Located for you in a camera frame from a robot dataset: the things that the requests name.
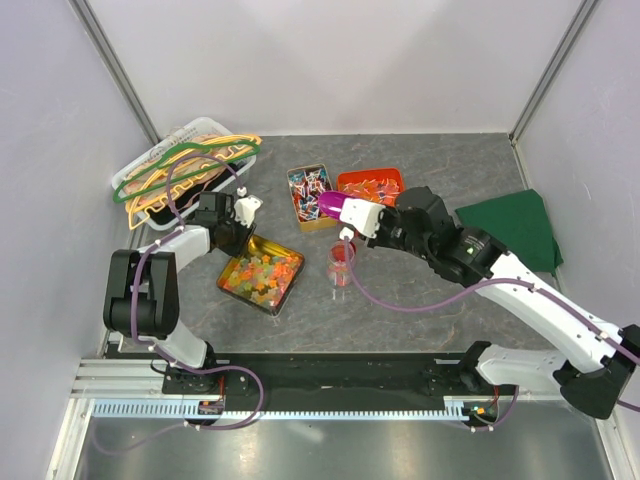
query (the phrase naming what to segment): gray stone surface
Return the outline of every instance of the gray stone surface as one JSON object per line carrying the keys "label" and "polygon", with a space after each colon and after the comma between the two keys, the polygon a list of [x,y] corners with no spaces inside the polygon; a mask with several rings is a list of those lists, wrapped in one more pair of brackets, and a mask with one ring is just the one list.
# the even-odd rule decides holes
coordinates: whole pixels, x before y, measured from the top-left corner
{"label": "gray stone surface", "polygon": [[[477,295],[433,314],[400,314],[372,305],[350,285],[334,289],[327,253],[337,229],[301,233],[286,171],[324,163],[338,173],[397,167],[407,187],[428,185],[449,210],[523,188],[504,134],[267,137],[251,171],[249,192],[264,200],[256,233],[304,254],[306,268],[276,318],[216,287],[228,261],[213,252],[180,273],[181,318],[223,352],[461,351],[475,340],[511,348],[547,348],[533,330]],[[460,290],[425,262],[384,249],[360,248],[356,272],[373,295],[403,306],[427,305]]]}

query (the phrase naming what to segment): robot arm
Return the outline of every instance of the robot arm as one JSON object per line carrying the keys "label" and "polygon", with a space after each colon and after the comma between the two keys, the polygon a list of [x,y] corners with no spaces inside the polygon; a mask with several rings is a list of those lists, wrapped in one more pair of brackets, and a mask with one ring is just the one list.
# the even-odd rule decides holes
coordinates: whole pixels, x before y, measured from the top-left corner
{"label": "robot arm", "polygon": [[[137,325],[141,340],[152,340],[176,360],[193,368],[211,366],[211,345],[196,337],[180,321],[178,272],[213,249],[240,255],[255,229],[262,201],[249,196],[233,203],[233,196],[205,192],[184,231],[146,262],[138,294]],[[111,257],[103,319],[107,329],[131,337],[131,296],[140,250],[118,250]]]}
{"label": "robot arm", "polygon": [[[400,194],[394,207],[373,204],[328,192],[320,208],[367,237],[369,247],[385,247],[411,253],[428,262],[445,280],[465,287],[489,279],[525,281],[527,288],[490,283],[477,293],[506,308],[553,344],[557,351],[509,350],[476,342],[467,352],[469,378],[479,375],[493,385],[515,384],[535,392],[557,392],[579,410],[607,418],[635,369],[626,357],[603,339],[609,337],[635,355],[640,351],[640,328],[620,330],[571,302],[529,271],[516,255],[487,232],[456,226],[444,202],[427,187]],[[594,324],[594,333],[567,309],[538,291],[546,291],[560,303]]]}

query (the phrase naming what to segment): purple object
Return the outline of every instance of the purple object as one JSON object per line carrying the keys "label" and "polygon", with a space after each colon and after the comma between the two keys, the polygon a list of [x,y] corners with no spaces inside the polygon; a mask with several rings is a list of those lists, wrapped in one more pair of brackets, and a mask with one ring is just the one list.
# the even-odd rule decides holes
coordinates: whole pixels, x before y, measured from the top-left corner
{"label": "purple object", "polygon": [[342,192],[336,192],[331,190],[320,194],[318,198],[318,206],[320,211],[325,215],[340,220],[340,212],[342,212],[342,205],[347,198],[353,198],[350,195]]}

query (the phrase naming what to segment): white plastic basket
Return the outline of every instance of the white plastic basket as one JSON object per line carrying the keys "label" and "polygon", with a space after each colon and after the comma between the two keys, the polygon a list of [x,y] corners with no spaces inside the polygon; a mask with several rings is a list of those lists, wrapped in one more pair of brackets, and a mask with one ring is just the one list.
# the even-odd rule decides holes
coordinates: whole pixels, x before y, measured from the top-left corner
{"label": "white plastic basket", "polygon": [[[179,143],[188,142],[188,141],[192,140],[194,137],[197,137],[199,135],[208,135],[208,134],[212,134],[212,133],[215,133],[215,134],[218,134],[218,135],[232,135],[232,133],[228,129],[224,128],[218,122],[214,122],[210,118],[207,118],[207,117],[196,118],[194,121],[188,123],[187,125],[185,125],[181,129],[179,129],[176,132],[174,132],[173,134],[169,135],[167,138],[165,138],[163,141],[161,141],[155,147],[147,150],[145,153],[140,155],[138,158],[136,158],[129,165],[127,165],[122,170],[120,170],[118,173],[116,173],[113,176],[113,178],[111,179],[111,186],[113,187],[114,190],[116,190],[118,188],[118,185],[120,185],[125,180],[125,178],[129,174],[129,172],[131,172],[134,168],[136,168],[138,165],[148,161],[151,158],[153,158],[154,160],[160,160],[160,157],[162,157],[162,155],[167,150],[169,150],[171,147],[173,147],[174,145],[177,145]],[[238,163],[236,163],[236,165],[238,165],[240,167],[238,169],[237,173],[238,173],[239,176],[244,177],[243,181],[246,182],[246,179],[247,179],[248,174],[249,174],[249,169],[255,163],[256,163],[256,156],[255,155],[253,155],[251,157],[244,158],[244,159],[240,160]],[[218,192],[218,191],[224,189],[227,185],[231,184],[234,181],[235,181],[234,177],[229,177],[224,182],[222,182],[220,185],[218,185],[214,189],[214,191]],[[120,198],[122,198],[122,197],[126,196],[126,194],[123,191],[120,191],[118,196]],[[193,205],[191,205],[189,208],[187,208],[186,210],[181,212],[181,215],[183,217],[186,217],[186,216],[190,215],[192,212],[195,211],[196,208],[198,208],[199,204],[200,204],[200,202],[194,202]],[[138,212],[138,213],[136,213],[136,216],[140,220],[144,220],[146,218],[146,215],[145,215],[144,212]],[[170,228],[174,227],[178,223],[178,219],[174,218],[169,223],[164,223],[164,224],[160,225],[160,224],[154,222],[153,219],[149,218],[149,220],[147,220],[146,223],[147,223],[147,225],[149,225],[149,227],[153,228],[154,230],[163,231],[163,230],[169,230]]]}

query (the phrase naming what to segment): green cloth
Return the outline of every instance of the green cloth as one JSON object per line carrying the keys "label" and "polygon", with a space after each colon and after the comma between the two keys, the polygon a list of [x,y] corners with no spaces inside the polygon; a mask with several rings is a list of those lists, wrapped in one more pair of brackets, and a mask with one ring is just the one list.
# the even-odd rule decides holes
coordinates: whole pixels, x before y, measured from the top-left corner
{"label": "green cloth", "polygon": [[555,276],[563,262],[542,197],[534,190],[459,208],[456,213],[463,225],[486,230],[534,272]]}

